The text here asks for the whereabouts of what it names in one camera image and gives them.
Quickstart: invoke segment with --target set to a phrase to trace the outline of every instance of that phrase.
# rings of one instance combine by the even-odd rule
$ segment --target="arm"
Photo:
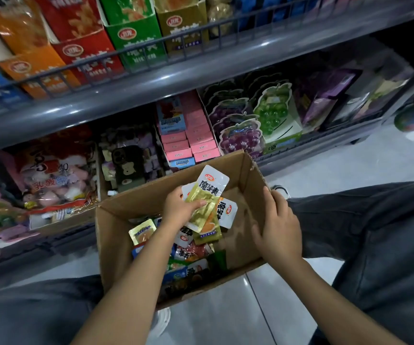
[[[181,187],[166,199],[162,222],[124,276],[94,309],[71,345],[144,345],[178,230],[206,202],[186,203]]]
[[[277,191],[263,189],[266,222],[252,234],[263,258],[285,279],[332,345],[405,345],[327,284],[302,258],[300,223]]]

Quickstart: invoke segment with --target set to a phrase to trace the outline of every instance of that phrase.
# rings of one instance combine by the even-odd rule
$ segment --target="leg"
[[[345,260],[334,288],[414,344],[414,182],[289,202],[306,257]],[[316,331],[313,344],[324,344]]]
[[[100,276],[0,290],[0,344],[67,345],[102,296]]]

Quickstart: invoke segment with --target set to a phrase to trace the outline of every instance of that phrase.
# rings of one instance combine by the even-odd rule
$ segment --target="tiled floor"
[[[327,151],[275,173],[267,181],[284,185],[292,197],[304,197],[414,180],[414,133],[407,137],[388,126],[362,143]],[[342,265],[329,258],[311,259],[310,263],[329,283]],[[0,284],[95,273],[98,258],[89,249],[38,264]],[[163,335],[148,345],[305,345],[316,328],[290,287],[268,265],[181,302],[171,311]]]

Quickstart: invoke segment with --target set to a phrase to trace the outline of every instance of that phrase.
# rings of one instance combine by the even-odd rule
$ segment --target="red logo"
[[[183,21],[183,18],[182,17],[180,17],[180,16],[172,16],[172,17],[169,17],[167,19],[167,22],[166,23],[167,23],[168,26],[174,28],[174,27],[179,26],[182,21]]]
[[[136,30],[133,28],[120,29],[118,32],[118,36],[120,39],[123,40],[132,40],[136,37]]]
[[[28,62],[18,61],[10,64],[9,68],[17,74],[24,74],[31,70],[31,64]]]
[[[68,45],[63,47],[63,53],[66,54],[68,57],[77,57],[83,54],[84,48],[79,45]]]

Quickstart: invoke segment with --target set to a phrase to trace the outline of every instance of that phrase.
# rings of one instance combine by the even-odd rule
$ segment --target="shoe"
[[[159,310],[154,313],[151,323],[151,330],[148,334],[148,340],[156,339],[162,335],[170,321],[170,308]]]
[[[290,198],[290,194],[289,194],[289,192],[288,192],[288,191],[287,191],[287,189],[286,189],[284,186],[282,186],[282,185],[273,185],[273,186],[271,186],[271,190],[277,190],[277,191],[281,190],[281,191],[279,191],[279,193],[280,193],[282,196],[284,196],[284,198],[285,198],[286,200],[288,200],[288,199]]]

